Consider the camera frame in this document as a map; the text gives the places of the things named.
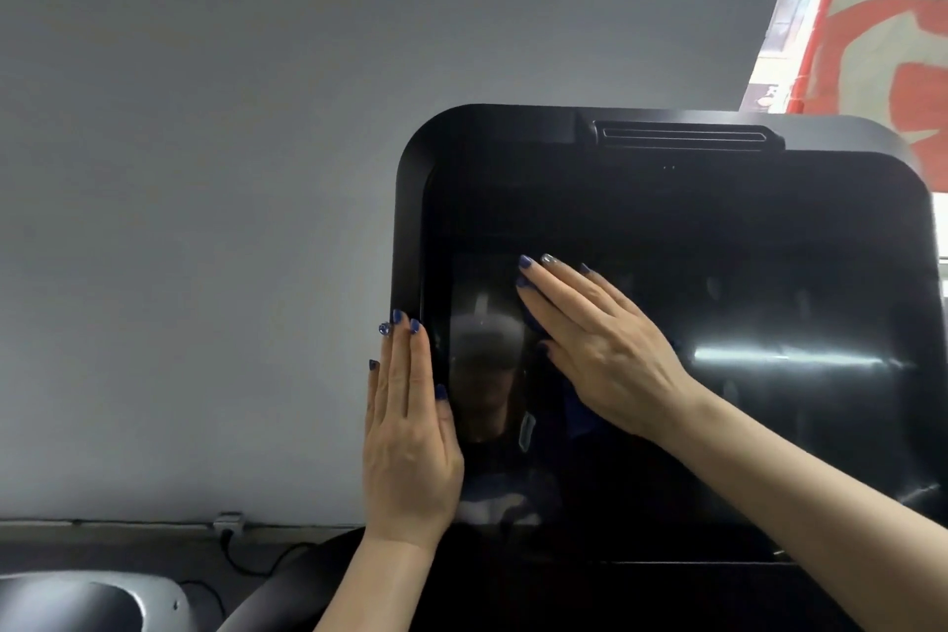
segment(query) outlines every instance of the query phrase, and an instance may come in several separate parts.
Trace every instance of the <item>window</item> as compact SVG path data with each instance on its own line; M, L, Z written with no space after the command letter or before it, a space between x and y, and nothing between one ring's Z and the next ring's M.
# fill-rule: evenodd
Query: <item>window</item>
M741 101L741 112L770 112L770 106L776 102L776 96L779 90L780 86L777 85L751 83L747 87L747 92L744 93L744 99Z
M810 0L776 0L774 16L767 28L767 36L760 50L765 52L786 51L796 40Z

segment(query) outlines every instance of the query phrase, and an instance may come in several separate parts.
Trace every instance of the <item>black treadmill console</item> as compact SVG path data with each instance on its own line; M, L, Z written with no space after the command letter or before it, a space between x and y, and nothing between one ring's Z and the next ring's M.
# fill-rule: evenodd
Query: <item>black treadmill console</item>
M621 607L855 629L536 353L516 262L547 252L629 294L707 387L944 522L938 256L901 139L846 117L467 106L418 130L397 179L392 307L433 336L466 457L416 627L588 626Z

